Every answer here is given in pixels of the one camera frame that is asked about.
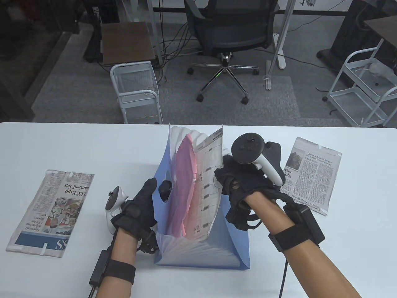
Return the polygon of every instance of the forearm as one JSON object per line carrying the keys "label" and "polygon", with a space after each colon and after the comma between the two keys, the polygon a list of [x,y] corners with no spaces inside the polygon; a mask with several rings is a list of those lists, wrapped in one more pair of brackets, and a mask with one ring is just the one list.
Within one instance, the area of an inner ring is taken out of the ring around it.
{"label": "forearm", "polygon": [[[272,235],[294,225],[277,204],[259,192],[248,196],[245,201]],[[339,269],[311,240],[285,251],[284,255],[309,298],[360,297]]]}
{"label": "forearm", "polygon": [[[111,258],[113,260],[135,266],[137,246],[138,240],[120,228],[117,232]],[[130,298],[131,283],[112,276],[105,277],[98,290],[96,298],[109,297]]]}

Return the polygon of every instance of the white wire basket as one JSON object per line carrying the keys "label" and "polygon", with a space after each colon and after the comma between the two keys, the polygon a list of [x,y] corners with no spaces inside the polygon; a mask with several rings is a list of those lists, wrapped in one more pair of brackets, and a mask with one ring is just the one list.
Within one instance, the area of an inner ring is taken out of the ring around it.
{"label": "white wire basket", "polygon": [[159,91],[152,64],[118,64],[110,70],[124,123],[163,124]]}

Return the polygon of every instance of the hand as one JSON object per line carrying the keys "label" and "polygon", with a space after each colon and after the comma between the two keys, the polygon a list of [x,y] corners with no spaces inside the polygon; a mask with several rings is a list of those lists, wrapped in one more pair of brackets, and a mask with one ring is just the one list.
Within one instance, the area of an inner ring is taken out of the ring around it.
{"label": "hand", "polygon": [[215,177],[223,186],[222,193],[229,195],[230,205],[234,209],[250,210],[244,201],[248,195],[274,188],[262,170],[253,164],[239,164],[231,155],[224,156],[223,164],[223,168],[215,170]]}
{"label": "hand", "polygon": [[156,187],[157,180],[148,179],[135,198],[121,205],[122,212],[111,220],[116,229],[122,228],[138,240],[147,240],[151,234],[150,228],[157,223],[152,200]]}

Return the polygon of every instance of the office chair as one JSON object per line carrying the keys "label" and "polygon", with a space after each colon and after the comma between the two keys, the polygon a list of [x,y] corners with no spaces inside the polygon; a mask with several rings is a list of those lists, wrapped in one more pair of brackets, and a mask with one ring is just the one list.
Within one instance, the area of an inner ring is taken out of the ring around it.
{"label": "office chair", "polygon": [[222,73],[228,73],[244,92],[242,104],[248,103],[248,93],[234,76],[232,69],[253,70],[257,66],[230,65],[232,52],[256,47],[268,48],[273,40],[274,15],[279,9],[278,0],[209,0],[203,14],[193,0],[185,0],[187,24],[192,36],[196,37],[206,56],[221,55],[221,64],[194,63],[187,70],[193,74],[193,67],[219,68],[216,74],[199,91],[196,100],[202,102],[205,89]]}

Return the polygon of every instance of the chair base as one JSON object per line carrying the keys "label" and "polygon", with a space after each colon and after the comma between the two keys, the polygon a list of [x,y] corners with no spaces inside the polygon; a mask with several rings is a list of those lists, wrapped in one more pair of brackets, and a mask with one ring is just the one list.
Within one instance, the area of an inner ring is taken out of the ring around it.
{"label": "chair base", "polygon": [[209,85],[212,84],[213,81],[216,80],[217,77],[221,73],[228,73],[233,81],[236,83],[236,85],[241,89],[241,91],[245,94],[243,99],[241,100],[242,104],[248,104],[248,92],[244,89],[244,87],[240,84],[240,82],[237,80],[236,76],[233,74],[231,71],[232,69],[244,69],[244,70],[253,70],[253,75],[259,75],[259,67],[257,66],[243,66],[243,65],[229,65],[229,61],[231,58],[231,53],[223,53],[221,55],[221,62],[222,64],[204,64],[204,63],[193,63],[189,69],[187,70],[187,73],[192,75],[194,72],[193,67],[207,67],[207,68],[218,68],[218,71],[214,76],[208,81],[207,84],[204,85],[203,88],[199,91],[196,100],[198,102],[202,102],[204,100],[204,96],[202,95],[203,92],[208,88]]}

